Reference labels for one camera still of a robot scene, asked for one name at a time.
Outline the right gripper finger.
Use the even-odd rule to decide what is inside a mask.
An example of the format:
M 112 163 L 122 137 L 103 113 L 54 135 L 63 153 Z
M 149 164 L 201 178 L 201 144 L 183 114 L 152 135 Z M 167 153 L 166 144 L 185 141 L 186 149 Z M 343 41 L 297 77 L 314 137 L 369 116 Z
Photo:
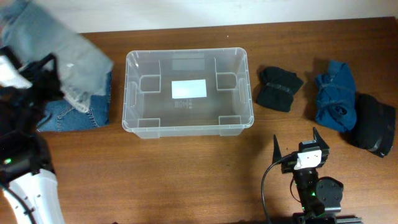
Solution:
M 322 151 L 329 151 L 330 147 L 329 145 L 323 140 L 323 138 L 320 136 L 319 132 L 317 131 L 316 127 L 313 127 L 313 137 L 314 140 L 318 143 L 320 149 Z
M 273 144 L 274 144 L 274 150 L 273 150 L 273 155 L 272 155 L 272 163 L 273 164 L 280 164 L 280 160 L 282 159 L 282 154 L 280 151 L 279 143 L 277 140 L 277 136 L 273 136 Z

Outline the blue taped sweater bundle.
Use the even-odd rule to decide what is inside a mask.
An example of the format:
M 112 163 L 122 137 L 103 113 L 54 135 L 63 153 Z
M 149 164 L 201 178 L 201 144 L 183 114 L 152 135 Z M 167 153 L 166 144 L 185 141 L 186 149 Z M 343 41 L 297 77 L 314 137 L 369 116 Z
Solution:
M 315 121 L 340 133 L 351 131 L 357 122 L 356 83 L 347 63 L 329 61 L 328 71 L 315 78 L 318 87 Z

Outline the dark blue jeans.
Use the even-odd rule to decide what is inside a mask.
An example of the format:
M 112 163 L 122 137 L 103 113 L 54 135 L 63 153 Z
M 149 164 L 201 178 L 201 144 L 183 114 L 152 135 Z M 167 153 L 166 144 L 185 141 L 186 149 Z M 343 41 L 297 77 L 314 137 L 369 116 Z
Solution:
M 89 110 L 82 113 L 66 100 L 51 101 L 45 108 L 45 118 L 38 124 L 39 132 L 84 131 L 109 124 L 112 73 L 107 74 L 106 94 L 92 95 Z

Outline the light blue jeans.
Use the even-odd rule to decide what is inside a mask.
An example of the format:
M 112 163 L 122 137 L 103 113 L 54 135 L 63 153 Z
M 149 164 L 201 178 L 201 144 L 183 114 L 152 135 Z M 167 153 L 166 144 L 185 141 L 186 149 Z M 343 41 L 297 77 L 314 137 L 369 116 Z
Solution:
M 70 30 L 33 1 L 1 5 L 1 43 L 24 63 L 54 54 L 65 99 L 86 113 L 93 95 L 106 94 L 113 62 L 92 42 Z

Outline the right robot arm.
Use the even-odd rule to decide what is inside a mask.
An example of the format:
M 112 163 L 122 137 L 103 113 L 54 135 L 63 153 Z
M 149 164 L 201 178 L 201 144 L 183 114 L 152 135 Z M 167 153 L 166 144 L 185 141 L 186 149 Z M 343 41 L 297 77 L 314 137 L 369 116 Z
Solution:
M 291 173 L 303 212 L 293 214 L 293 223 L 336 223 L 335 215 L 341 212 L 344 186 L 331 177 L 319 177 L 321 168 L 330 154 L 329 145 L 313 128 L 313 139 L 302 141 L 298 150 L 282 156 L 274 137 L 272 163 L 281 166 L 283 174 Z

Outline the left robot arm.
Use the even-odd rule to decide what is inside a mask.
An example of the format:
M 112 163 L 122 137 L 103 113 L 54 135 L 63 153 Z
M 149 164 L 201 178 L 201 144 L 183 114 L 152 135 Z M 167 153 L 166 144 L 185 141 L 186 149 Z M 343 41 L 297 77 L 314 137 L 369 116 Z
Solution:
M 18 223 L 64 223 L 46 140 L 37 132 L 60 100 L 57 58 L 21 65 L 1 55 L 1 191 Z

